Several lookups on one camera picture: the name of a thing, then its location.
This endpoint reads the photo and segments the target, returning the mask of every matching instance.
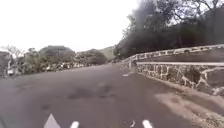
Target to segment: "white road marking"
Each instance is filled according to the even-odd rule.
[[[142,125],[144,126],[144,128],[153,128],[148,120],[143,120]]]
[[[79,127],[79,122],[75,121],[72,123],[70,128],[78,128]]]
[[[61,128],[61,127],[58,125],[57,121],[54,119],[54,116],[50,114],[46,124],[44,125],[44,128]]]
[[[130,125],[131,128],[135,127],[135,121],[133,120],[132,124]]]

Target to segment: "hillside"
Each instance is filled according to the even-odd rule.
[[[114,49],[114,46],[110,46],[104,49],[100,49],[99,51],[103,53],[108,60],[110,60],[114,58],[113,49]]]

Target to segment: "stone wall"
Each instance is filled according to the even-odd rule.
[[[138,72],[212,95],[224,95],[223,63],[137,63]]]
[[[123,62],[224,62],[224,45],[208,45],[133,55]]]

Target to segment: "curved road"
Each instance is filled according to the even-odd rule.
[[[52,113],[62,128],[191,128],[156,94],[171,88],[116,65],[104,65],[0,80],[0,116],[9,128],[43,128]]]

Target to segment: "road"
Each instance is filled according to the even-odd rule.
[[[62,128],[191,128],[154,95],[174,91],[118,66],[104,65],[0,80],[0,115],[9,128],[43,128],[52,113]]]

